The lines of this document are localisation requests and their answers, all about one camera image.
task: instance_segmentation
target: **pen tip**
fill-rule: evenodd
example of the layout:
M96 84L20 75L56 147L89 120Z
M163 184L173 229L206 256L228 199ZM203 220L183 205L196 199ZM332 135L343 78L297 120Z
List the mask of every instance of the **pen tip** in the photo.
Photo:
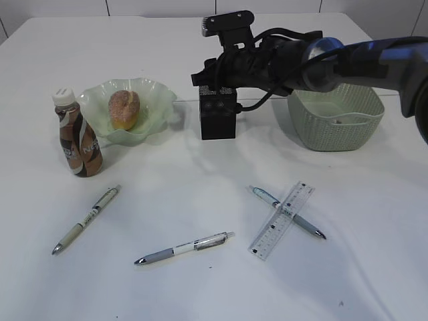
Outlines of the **pen tip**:
M55 255L56 253L59 253L62 250L62 245L58 244L57 246L55 246L55 248L52 251L52 255Z
M316 231L315 232L315 234L318 236L318 237L322 237L323 239L327 239L327 237L324 235L324 233L323 232L321 232L321 231Z
M254 194L254 186L249 185L249 186L247 186L245 189L246 189L248 192L250 192L251 194Z
M144 263L146 263L146 259L144 258L138 259L134 262L135 265L142 265Z

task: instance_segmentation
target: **bun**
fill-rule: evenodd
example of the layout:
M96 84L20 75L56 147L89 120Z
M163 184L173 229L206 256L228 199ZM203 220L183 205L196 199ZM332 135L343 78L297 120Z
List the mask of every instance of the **bun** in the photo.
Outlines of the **bun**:
M114 129L131 129L140 112L140 98L136 92L119 90L108 102L108 112Z

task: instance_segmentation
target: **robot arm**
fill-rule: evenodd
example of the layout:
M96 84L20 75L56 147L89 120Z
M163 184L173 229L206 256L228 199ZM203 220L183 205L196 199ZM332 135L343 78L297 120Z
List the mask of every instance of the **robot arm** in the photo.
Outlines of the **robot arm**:
M204 19L203 33L218 35L224 52L192 75L194 86L259 88L268 92L261 103L271 94L328 92L341 83L397 90L403 116L415 116L428 143L428 38L343 45L335 38L322 37L320 31L296 33L282 28L253 37L249 28L253 20L249 11Z

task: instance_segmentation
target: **green glass bowl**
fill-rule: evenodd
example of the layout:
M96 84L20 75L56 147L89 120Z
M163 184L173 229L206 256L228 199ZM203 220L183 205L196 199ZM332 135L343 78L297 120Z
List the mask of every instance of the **green glass bowl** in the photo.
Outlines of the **green glass bowl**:
M140 98L138 120L129 131L114 129L110 121L108 101L118 90L132 90ZM96 136L126 146L139 144L148 135L161 131L166 119L173 113L176 99L174 92L164 84L146 78L108 80L77 97L83 117Z

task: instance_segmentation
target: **blue pen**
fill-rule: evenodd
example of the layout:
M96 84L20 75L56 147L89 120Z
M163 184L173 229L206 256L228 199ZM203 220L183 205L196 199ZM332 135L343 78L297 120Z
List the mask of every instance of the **blue pen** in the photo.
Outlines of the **blue pen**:
M281 202L277 200L275 197L270 195L267 191L264 189L260 189L258 187L249 187L251 189L251 192L257 197L259 197L261 200L265 201L267 204L271 205L273 208L278 208L281 205ZM311 223L309 223L307 220L305 220L300 215L295 215L293 218L293 222L299 225L302 229L307 231L308 233L312 234L313 236L327 239L327 237L321 232L317 227L313 226Z

